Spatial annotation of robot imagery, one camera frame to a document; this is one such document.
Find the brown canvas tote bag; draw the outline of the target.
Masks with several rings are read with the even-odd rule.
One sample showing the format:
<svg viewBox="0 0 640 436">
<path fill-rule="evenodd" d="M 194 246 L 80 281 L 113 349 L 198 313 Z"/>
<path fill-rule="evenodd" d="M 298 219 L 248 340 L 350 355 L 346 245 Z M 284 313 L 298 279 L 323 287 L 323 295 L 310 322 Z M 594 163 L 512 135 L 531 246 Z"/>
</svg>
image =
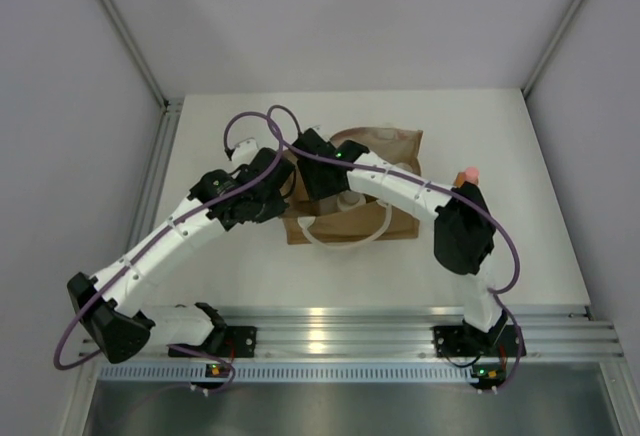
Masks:
<svg viewBox="0 0 640 436">
<path fill-rule="evenodd" d="M 329 138 L 334 146 L 353 140 L 368 147 L 381 158 L 397 166 L 404 162 L 421 174 L 418 160 L 423 132 L 393 127 L 356 127 L 342 130 Z M 346 244 L 375 240 L 415 239 L 420 223 L 411 215 L 386 207 L 377 199 L 365 195 L 366 204 L 341 212 L 336 205 L 337 196 L 317 202 L 309 200 L 304 184 L 296 183 L 289 198 L 289 208 L 281 217 L 287 243 L 308 244 L 309 236 L 324 244 Z"/>
</svg>

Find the orange bottle pink cap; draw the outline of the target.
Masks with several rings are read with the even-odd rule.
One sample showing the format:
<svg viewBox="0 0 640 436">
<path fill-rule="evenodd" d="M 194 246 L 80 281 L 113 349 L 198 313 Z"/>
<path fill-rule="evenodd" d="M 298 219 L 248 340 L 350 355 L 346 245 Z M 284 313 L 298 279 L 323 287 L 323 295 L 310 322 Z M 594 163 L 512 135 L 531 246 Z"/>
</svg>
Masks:
<svg viewBox="0 0 640 436">
<path fill-rule="evenodd" d="M 461 188 L 465 183 L 473 185 L 479 184 L 479 170 L 476 167 L 467 167 L 464 171 L 457 174 L 454 180 L 454 186 Z"/>
</svg>

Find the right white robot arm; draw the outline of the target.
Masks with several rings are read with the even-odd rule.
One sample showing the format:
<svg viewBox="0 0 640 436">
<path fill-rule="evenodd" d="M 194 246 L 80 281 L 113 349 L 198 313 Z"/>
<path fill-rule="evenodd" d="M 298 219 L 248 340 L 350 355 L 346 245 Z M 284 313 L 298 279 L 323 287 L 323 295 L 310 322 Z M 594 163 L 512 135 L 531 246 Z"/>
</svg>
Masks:
<svg viewBox="0 0 640 436">
<path fill-rule="evenodd" d="M 335 146 L 313 129 L 301 133 L 291 149 L 310 200 L 369 196 L 432 228 L 434 258 L 457 276 L 463 297 L 463 321 L 446 333 L 439 345 L 442 355 L 487 356 L 497 350 L 514 326 L 499 300 L 513 286 L 496 288 L 489 271 L 495 235 L 503 237 L 509 250 L 516 247 L 490 214 L 476 183 L 436 184 L 361 143 L 346 140 Z"/>
</svg>

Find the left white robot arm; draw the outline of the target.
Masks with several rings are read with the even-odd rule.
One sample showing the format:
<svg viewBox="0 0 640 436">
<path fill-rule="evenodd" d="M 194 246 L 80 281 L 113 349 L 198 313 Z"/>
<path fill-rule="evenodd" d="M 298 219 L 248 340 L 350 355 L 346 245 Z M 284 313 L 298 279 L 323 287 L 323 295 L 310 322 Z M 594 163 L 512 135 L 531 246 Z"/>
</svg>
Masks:
<svg viewBox="0 0 640 436">
<path fill-rule="evenodd" d="M 119 364 L 143 349 L 166 346 L 174 357 L 224 354 L 228 326 L 206 303 L 150 306 L 151 293 L 199 248 L 244 223 L 264 223 L 288 207 L 282 189 L 295 165 L 270 148 L 228 173 L 206 173 L 177 209 L 128 253 L 67 290 L 82 327 L 107 360 Z"/>
</svg>

